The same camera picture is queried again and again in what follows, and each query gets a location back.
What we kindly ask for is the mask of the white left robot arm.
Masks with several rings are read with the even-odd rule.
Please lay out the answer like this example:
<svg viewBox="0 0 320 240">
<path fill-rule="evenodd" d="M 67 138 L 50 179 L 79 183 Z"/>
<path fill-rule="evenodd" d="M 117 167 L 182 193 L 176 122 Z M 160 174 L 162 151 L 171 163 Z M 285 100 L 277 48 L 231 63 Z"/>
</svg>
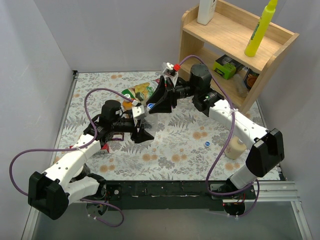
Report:
<svg viewBox="0 0 320 240">
<path fill-rule="evenodd" d="M 149 108 L 138 104 L 124 117 L 120 113 L 121 104 L 107 100 L 101 113 L 91 119 L 74 150 L 66 153 L 58 162 L 44 172 L 34 172 L 28 183 L 28 204 L 47 215 L 52 220 L 60 218 L 67 207 L 85 197 L 90 200 L 106 200 L 107 181 L 100 175 L 91 173 L 86 162 L 98 153 L 114 134 L 129 133 L 131 140 L 143 143 L 154 139 L 148 131 L 145 118 Z"/>
</svg>

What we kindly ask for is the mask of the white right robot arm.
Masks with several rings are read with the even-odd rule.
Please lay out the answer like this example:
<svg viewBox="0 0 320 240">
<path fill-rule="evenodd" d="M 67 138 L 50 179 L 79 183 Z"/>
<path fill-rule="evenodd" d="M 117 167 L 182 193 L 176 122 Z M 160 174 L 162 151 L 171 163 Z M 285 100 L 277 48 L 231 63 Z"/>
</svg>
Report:
<svg viewBox="0 0 320 240">
<path fill-rule="evenodd" d="M 171 113 L 179 99 L 192 97 L 199 112 L 228 128 L 249 150 L 244 166 L 230 176 L 216 194 L 239 198 L 249 184 L 264 177 L 285 158 L 282 133 L 276 128 L 268 130 L 257 125 L 232 109 L 228 101 L 211 88 L 212 75 L 205 64 L 194 64 L 188 81 L 179 77 L 178 64 L 164 62 L 162 68 L 158 87 L 147 101 L 153 104 L 149 113 Z"/>
</svg>

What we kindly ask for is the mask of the orange milk tea bottle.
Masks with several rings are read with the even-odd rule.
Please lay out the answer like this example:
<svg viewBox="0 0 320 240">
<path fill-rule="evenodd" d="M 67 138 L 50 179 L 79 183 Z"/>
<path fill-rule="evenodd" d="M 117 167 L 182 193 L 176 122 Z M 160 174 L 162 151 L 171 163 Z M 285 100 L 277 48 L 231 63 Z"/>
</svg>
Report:
<svg viewBox="0 0 320 240">
<path fill-rule="evenodd" d="M 132 103 L 131 103 L 130 101 L 124 100 L 124 101 L 122 102 L 123 111 L 124 111 L 124 112 L 129 111 L 129 113 L 125 113 L 125 114 L 124 114 L 126 118 L 130 118 L 130 117 L 131 117 L 132 106 L 133 106 L 133 105 L 132 105 Z"/>
</svg>

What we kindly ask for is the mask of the blue bottle cap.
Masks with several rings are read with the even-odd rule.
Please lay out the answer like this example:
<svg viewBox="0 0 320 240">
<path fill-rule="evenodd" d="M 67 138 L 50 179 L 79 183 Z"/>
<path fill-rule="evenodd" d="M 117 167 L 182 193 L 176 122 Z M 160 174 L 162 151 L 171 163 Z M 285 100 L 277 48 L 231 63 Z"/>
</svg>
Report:
<svg viewBox="0 0 320 240">
<path fill-rule="evenodd" d="M 204 143 L 204 146 L 205 146 L 206 148 L 208 148 L 210 145 L 211 145 L 211 143 L 210 143 L 209 141 L 206 141 L 206 142 Z"/>
<path fill-rule="evenodd" d="M 149 103 L 148 105 L 147 105 L 147 109 L 148 110 L 151 110 L 153 107 L 154 107 L 154 103 Z"/>
</svg>

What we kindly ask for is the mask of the white green printed cap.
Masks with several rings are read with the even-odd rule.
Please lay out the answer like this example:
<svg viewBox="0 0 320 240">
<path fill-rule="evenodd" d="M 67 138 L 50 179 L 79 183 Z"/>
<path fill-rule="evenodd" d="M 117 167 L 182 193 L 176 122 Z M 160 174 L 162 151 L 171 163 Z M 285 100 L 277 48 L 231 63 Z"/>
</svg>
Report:
<svg viewBox="0 0 320 240">
<path fill-rule="evenodd" d="M 132 99 L 131 95 L 130 95 L 130 94 L 128 94 L 128 93 L 127 93 L 127 94 L 125 94 L 124 96 L 125 96 L 126 98 L 130 99 L 130 100 Z"/>
</svg>

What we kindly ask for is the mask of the clear plastic bottle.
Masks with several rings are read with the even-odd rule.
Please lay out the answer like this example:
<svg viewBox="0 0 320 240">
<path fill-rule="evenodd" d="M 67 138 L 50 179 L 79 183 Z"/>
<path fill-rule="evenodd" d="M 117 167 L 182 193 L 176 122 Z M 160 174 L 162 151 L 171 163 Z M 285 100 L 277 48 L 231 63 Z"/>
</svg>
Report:
<svg viewBox="0 0 320 240">
<path fill-rule="evenodd" d="M 145 112 L 145 117 L 142 120 L 142 124 L 147 132 L 156 132 L 158 124 L 158 116 L 156 114 L 150 114 L 148 111 Z"/>
<path fill-rule="evenodd" d="M 187 98 L 181 98 L 177 100 L 177 106 L 179 108 L 189 108 L 189 107 L 193 107 L 193 101 L 192 101 L 192 97 L 187 97 Z"/>
</svg>

